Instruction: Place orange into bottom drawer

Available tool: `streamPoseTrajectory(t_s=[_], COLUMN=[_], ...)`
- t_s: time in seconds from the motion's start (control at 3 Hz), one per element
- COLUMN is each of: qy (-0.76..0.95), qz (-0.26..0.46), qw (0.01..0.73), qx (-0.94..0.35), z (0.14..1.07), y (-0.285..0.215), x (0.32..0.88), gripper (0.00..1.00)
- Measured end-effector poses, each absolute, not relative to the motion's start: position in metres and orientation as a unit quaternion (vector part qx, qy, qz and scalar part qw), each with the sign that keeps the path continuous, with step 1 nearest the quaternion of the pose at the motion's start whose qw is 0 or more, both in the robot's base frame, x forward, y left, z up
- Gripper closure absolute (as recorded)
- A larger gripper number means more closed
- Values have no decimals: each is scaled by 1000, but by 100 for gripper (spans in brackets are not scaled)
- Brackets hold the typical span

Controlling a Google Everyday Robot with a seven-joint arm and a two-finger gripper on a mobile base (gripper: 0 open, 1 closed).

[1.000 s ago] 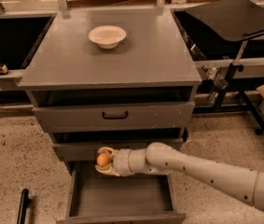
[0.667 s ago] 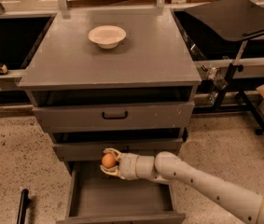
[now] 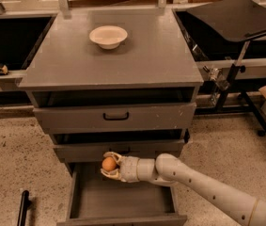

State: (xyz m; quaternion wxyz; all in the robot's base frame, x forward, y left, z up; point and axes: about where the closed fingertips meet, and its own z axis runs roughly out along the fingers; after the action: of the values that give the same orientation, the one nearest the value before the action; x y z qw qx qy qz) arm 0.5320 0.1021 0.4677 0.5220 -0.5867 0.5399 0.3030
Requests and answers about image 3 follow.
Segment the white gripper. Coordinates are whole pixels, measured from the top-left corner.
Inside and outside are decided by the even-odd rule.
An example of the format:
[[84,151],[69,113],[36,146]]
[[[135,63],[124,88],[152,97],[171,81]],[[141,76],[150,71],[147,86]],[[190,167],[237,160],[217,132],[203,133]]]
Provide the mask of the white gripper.
[[139,158],[133,156],[121,156],[115,152],[106,152],[103,155],[104,158],[112,157],[116,164],[119,166],[119,169],[114,169],[111,171],[107,171],[105,169],[101,169],[101,174],[112,180],[120,180],[125,183],[135,183],[138,182],[138,174],[137,174],[137,165]]

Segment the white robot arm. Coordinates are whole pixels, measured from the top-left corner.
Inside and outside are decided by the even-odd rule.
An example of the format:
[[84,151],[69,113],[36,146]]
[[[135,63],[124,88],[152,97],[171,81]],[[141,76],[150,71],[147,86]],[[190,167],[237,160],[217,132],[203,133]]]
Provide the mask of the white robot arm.
[[241,226],[266,226],[266,202],[189,168],[169,153],[147,159],[106,152],[101,173],[124,183],[184,184]]

